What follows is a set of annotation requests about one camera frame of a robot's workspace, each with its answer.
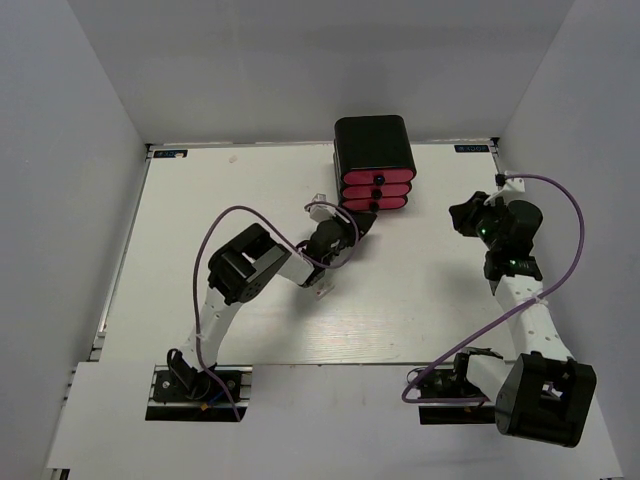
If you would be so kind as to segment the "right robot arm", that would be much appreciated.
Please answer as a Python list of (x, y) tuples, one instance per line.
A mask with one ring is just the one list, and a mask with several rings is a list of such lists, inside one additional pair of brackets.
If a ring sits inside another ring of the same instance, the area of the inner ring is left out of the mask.
[(484, 394), (503, 435), (577, 446), (597, 378), (564, 345), (543, 302), (542, 274), (532, 254), (541, 210), (524, 200), (476, 192), (449, 213), (458, 233), (480, 239), (487, 248), (484, 275), (509, 316), (517, 353), (508, 364), (488, 350), (463, 350), (451, 374), (453, 390), (466, 399)]

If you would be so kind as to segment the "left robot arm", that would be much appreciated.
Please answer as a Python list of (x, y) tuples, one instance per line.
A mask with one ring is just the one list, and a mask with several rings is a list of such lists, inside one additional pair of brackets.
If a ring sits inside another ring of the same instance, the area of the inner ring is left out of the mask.
[(346, 262), (338, 260), (342, 252), (351, 253), (377, 219), (374, 212), (351, 211), (324, 200), (314, 200), (305, 209), (317, 227), (298, 245), (263, 220), (215, 251), (207, 263), (203, 302), (198, 300), (198, 278), (206, 245), (200, 246), (192, 274), (194, 327), (183, 346), (167, 354), (171, 377), (188, 399), (200, 400), (215, 390), (228, 390), (215, 367), (223, 339), (241, 306), (276, 276), (323, 295), (328, 290), (326, 272), (344, 266)]

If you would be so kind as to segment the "pink top drawer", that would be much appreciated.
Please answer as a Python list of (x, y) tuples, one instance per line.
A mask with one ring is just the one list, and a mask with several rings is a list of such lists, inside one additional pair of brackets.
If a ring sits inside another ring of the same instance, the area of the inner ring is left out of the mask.
[(345, 185), (375, 185), (382, 186), (386, 184), (408, 183), (413, 180), (416, 172), (411, 169), (392, 168), (392, 169), (361, 169), (352, 170), (342, 176), (342, 182)]

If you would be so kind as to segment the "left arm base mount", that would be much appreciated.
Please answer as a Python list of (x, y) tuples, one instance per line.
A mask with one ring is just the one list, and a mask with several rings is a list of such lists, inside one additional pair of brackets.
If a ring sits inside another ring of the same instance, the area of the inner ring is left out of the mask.
[(252, 368), (223, 366), (215, 369), (232, 396), (237, 418), (222, 387), (210, 376), (198, 380), (195, 392), (177, 379), (166, 365), (156, 366), (146, 407), (146, 421), (235, 423), (249, 406)]

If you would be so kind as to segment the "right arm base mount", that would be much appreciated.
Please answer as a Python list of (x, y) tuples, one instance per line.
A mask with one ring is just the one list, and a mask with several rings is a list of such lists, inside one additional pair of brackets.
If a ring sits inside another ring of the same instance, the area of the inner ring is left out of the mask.
[(416, 383), (421, 425), (489, 425), (495, 423), (493, 402), (467, 378), (472, 356), (503, 360), (490, 348), (467, 347), (456, 353), (449, 367), (436, 367)]

